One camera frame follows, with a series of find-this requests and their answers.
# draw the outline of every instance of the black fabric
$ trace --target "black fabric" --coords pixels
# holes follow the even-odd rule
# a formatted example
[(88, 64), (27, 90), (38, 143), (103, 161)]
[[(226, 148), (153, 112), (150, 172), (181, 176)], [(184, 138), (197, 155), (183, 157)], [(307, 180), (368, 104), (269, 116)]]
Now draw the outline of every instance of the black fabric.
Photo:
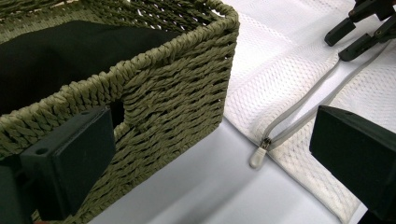
[[(108, 72), (119, 61), (177, 35), (87, 21), (20, 35), (0, 45), (0, 115), (38, 102), (72, 81)], [(113, 106), (116, 113), (122, 112), (120, 104)]]

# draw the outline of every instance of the zipper pull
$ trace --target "zipper pull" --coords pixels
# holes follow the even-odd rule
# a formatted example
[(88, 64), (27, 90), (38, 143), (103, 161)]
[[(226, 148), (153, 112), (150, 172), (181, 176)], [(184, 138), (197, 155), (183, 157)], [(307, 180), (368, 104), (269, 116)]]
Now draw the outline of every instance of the zipper pull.
[(266, 137), (262, 141), (262, 145), (257, 148), (256, 152), (250, 158), (250, 166), (253, 169), (259, 169), (262, 167), (262, 161), (264, 160), (265, 154), (268, 152), (268, 147), (271, 144), (271, 138)]

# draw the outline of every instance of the white mesh fabric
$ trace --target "white mesh fabric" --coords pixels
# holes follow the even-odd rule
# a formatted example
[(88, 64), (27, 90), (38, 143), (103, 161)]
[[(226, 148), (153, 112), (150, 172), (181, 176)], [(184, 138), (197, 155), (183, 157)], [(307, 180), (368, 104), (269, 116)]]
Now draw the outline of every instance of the white mesh fabric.
[(396, 133), (396, 43), (337, 94), (331, 106), (356, 113)]
[(311, 155), (309, 142), (314, 121), (310, 120), (269, 155), (337, 215), (342, 223), (348, 223), (360, 201)]
[(338, 61), (338, 50), (378, 26), (376, 19), (330, 48), (323, 37), (354, 1), (234, 1), (240, 35), (225, 117), (256, 144), (265, 128), (296, 104)]
[[(396, 43), (350, 80), (331, 106), (354, 112), (396, 133)], [(270, 152), (273, 159), (348, 223), (359, 200), (318, 163), (309, 152), (314, 120)]]
[[(340, 49), (380, 25), (374, 17), (364, 20), (330, 48), (323, 38), (347, 16), (353, 0), (223, 1), (235, 7), (241, 22), (225, 117), (256, 144), (268, 125), (336, 64)], [(310, 155), (312, 124), (313, 120), (271, 155), (347, 223), (359, 201)]]

